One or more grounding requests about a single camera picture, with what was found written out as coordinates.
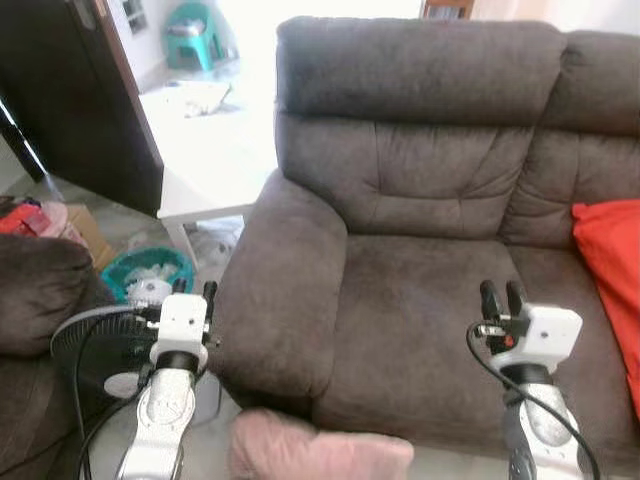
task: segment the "white table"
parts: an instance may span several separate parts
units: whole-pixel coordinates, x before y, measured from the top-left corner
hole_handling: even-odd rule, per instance
[[[273,103],[240,102],[238,108],[185,118],[167,95],[172,92],[140,97],[164,162],[157,216],[197,268],[184,225],[249,213],[276,166]],[[234,99],[228,97],[225,104],[233,106]]]

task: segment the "cardboard box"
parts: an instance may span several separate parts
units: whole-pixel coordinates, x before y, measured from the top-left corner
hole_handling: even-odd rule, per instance
[[[116,252],[107,243],[98,224],[84,205],[67,205],[69,223],[74,226],[89,248],[93,266],[99,272],[116,257]]]

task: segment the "teal basket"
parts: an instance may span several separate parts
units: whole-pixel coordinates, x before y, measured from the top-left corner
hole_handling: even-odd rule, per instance
[[[173,285],[178,278],[187,282],[185,293],[193,290],[194,270],[191,260],[178,250],[167,247],[149,247],[123,253],[102,271],[102,280],[111,289],[118,303],[127,303],[127,287],[133,282],[126,283],[127,275],[138,267],[151,268],[154,265],[170,263],[178,267],[178,271],[171,275],[167,282]]]

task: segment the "red object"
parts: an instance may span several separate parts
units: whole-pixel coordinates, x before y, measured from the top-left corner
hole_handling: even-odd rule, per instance
[[[0,218],[0,233],[37,237],[51,222],[40,207],[23,203],[14,208],[9,215]]]
[[[572,212],[573,235],[618,339],[640,418],[640,200],[576,204]]]

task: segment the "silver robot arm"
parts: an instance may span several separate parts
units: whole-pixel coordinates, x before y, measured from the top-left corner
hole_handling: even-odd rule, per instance
[[[572,310],[527,303],[514,282],[507,284],[511,315],[505,315],[493,284],[483,282],[480,290],[484,323],[475,333],[487,339],[492,353],[489,369],[550,406],[577,431],[551,374],[571,354],[582,328],[580,316]],[[556,418],[513,389],[507,389],[504,400],[510,480],[585,478],[578,464],[579,444]]]
[[[195,411],[194,383],[207,363],[207,301],[177,293],[162,304],[158,341],[150,352],[156,371],[137,408],[138,428],[118,480],[175,480],[182,467],[182,437]]]

